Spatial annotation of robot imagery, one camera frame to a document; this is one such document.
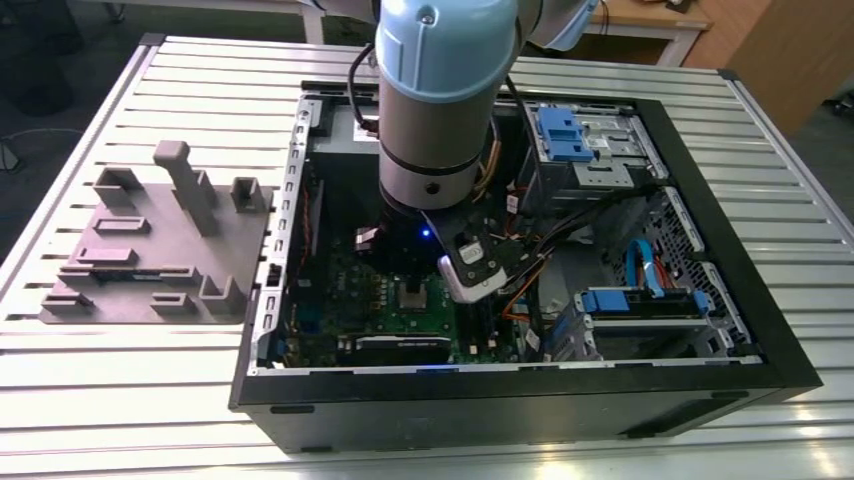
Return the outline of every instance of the black cable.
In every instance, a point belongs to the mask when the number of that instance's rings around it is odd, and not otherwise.
[[[605,197],[597,200],[588,207],[580,210],[576,214],[561,220],[553,229],[544,235],[537,247],[536,253],[545,252],[562,238],[566,238],[576,230],[593,222],[592,216],[598,216],[602,212],[620,204],[621,202],[638,197],[645,197],[653,192],[659,191],[660,186],[656,184],[648,184],[632,190],[622,190],[609,193]]]
[[[601,0],[602,2],[602,9],[605,10],[605,21],[602,22],[604,26],[605,26],[605,34],[604,36],[609,36],[609,29],[612,28],[612,10],[609,9],[609,2],[608,0]]]
[[[540,208],[537,208],[537,212],[534,215],[534,229],[537,229],[540,225],[540,220],[544,212],[544,206],[546,205],[546,187],[544,184],[545,176],[544,176],[544,167],[540,161],[540,150],[537,148],[537,130],[534,129],[534,125],[532,124],[532,119],[529,117],[528,109],[525,108],[525,102],[522,101],[522,96],[520,95],[520,90],[517,90],[517,84],[514,83],[510,75],[505,79],[505,84],[508,85],[508,90],[510,90],[510,95],[513,95],[514,102],[517,103],[517,109],[520,110],[520,115],[522,115],[522,124],[525,125],[525,131],[529,135],[529,144],[532,148],[529,149],[529,153],[526,155],[526,160],[534,155],[534,170],[537,171],[537,191],[540,193]],[[534,188],[534,182],[529,183],[529,190]]]
[[[632,190],[612,192],[594,203],[589,204],[582,210],[577,211],[573,215],[562,219],[546,233],[546,235],[544,235],[544,238],[534,246],[534,250],[532,251],[530,257],[528,259],[528,261],[530,262],[529,265],[525,267],[521,273],[513,275],[510,280],[508,280],[508,284],[513,284],[521,278],[525,278],[538,268],[538,266],[546,261],[546,258],[552,254],[552,251],[554,250],[554,244],[564,238],[569,237],[585,226],[590,225],[590,223],[596,220],[596,217],[601,215],[605,210],[618,205],[625,200],[629,200],[630,198],[638,198],[651,195],[653,192],[659,191],[659,189],[659,185],[651,184]]]
[[[357,70],[360,69],[360,65],[368,58],[368,56],[374,51],[374,44],[369,43],[362,52],[357,56],[357,59],[353,61],[353,65],[350,65],[350,72],[348,73],[348,97],[350,98],[350,106],[353,107],[353,116],[357,118],[357,123],[364,130],[370,133],[380,133],[380,122],[377,120],[366,120],[362,116],[362,109],[357,104],[357,94],[354,92],[354,82],[357,77]]]

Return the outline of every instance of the wooden cabinet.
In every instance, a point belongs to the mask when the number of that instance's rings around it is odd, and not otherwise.
[[[684,66],[727,68],[787,134],[854,71],[854,1],[700,0],[715,21]]]

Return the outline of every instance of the open computer tower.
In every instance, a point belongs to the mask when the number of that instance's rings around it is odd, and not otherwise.
[[[500,95],[497,243],[542,239],[526,212],[649,191],[558,239],[533,294],[462,305],[430,229],[389,212],[346,86],[304,88],[230,403],[285,451],[672,436],[821,385],[661,103]],[[377,115],[376,87],[357,102]],[[389,222],[404,257],[364,243]]]

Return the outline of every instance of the wooden desk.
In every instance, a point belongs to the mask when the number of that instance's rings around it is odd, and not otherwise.
[[[697,37],[715,23],[697,4],[692,4],[689,11],[683,14],[671,10],[664,3],[647,3],[641,0],[606,1],[610,12],[609,35],[669,40],[659,65],[681,66]],[[600,5],[585,33],[600,35],[604,23],[605,9]]]
[[[294,0],[115,0],[117,4],[162,5],[170,7],[249,10],[274,13],[297,13],[304,16],[308,43],[324,44],[325,12]],[[659,65],[683,65],[697,37],[712,26],[712,20],[697,5],[684,15],[665,7],[664,3],[647,4],[640,0],[608,0],[610,11],[609,35],[625,37],[660,38],[669,41],[659,60]],[[121,10],[105,3],[115,21],[121,21]],[[586,33],[600,34],[605,22],[605,11],[600,5]]]

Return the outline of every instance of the black computer case frame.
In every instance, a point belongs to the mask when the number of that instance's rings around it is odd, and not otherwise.
[[[305,89],[344,93],[341,84]],[[708,260],[761,345],[764,363],[249,376],[252,307],[230,408],[250,415],[285,451],[673,436],[751,404],[780,402],[823,385],[663,104],[554,97],[634,106],[707,244]]]

